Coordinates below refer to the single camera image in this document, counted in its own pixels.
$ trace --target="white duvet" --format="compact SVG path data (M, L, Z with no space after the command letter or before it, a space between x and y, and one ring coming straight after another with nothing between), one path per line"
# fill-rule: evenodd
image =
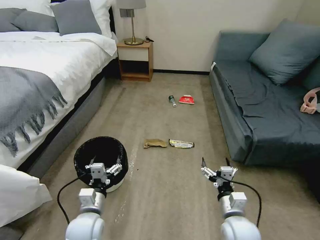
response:
M37 136L26 125L31 143L16 133L18 153L13 157L0 143L0 227L50 201L47 187L39 179L16 168L36 149L58 122L73 109L90 87L91 80L116 53L116 42L95 33L59 36L59 33L0 33L0 66L37 71L49 76L68 102L56 104L58 116L52 120L44 111L45 125Z
M0 52L0 66L46 74L68 102L64 108L56 104L58 116L55 120L44 111L45 125L39 135L26 125L30 144L16 133L16 157L0 143L0 164L17 168L89 89L91 80L115 55L116 42L95 33L60 36L59 33L7 32L0 33Z

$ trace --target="beige carpet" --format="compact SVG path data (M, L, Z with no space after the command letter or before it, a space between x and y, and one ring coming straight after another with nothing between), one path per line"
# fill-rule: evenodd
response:
M191 94L196 104L168 102L168 96ZM201 158L216 170L225 164L228 148L210 90L208 76L155 74L151 83L109 83L104 102L86 128L64 151L41 182L53 198L76 177L73 156L86 140L112 136L126 148L129 171L123 185L108 194L103 219L108 240L220 239L221 218L217 191L200 172ZM193 149L143 149L145 138L193 141ZM262 196L262 239L320 239L320 207L304 179L273 168L239 166L235 180L254 186ZM78 181L62 194L69 218L77 216ZM248 197L247 217L255 222L258 198ZM20 219L23 240L64 239L67 227L56 200Z

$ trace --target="wall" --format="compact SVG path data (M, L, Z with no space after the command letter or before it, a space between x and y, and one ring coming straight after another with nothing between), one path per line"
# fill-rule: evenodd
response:
M320 25L320 0L305 0L297 16L297 21Z
M135 10L135 35L155 41L155 69L209 71L220 30L271 31L294 20L303 1L146 0ZM119 39L131 37L131 19L114 14Z

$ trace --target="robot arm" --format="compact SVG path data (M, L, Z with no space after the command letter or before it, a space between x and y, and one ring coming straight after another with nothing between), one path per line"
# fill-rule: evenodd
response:
M86 166L90 170L92 188L82 188L79 193L81 202L80 214L67 227L66 240L102 240L104 221L101 219L105 189L110 179L116 176L122 165L117 163L106 169L103 163L93 163Z
M245 218L244 208L247 202L243 192L234 192L231 182L237 168L229 166L220 167L218 171L207 168L202 158L201 171L203 175L213 182L218 189L218 201L225 219L221 225L223 240L261 240L258 227Z

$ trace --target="brown paper bag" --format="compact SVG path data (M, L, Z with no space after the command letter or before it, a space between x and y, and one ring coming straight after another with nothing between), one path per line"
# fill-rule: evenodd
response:
M161 139L145 139L143 148L148 148L152 146L160 146L160 147L167 147L167 143L162 141Z

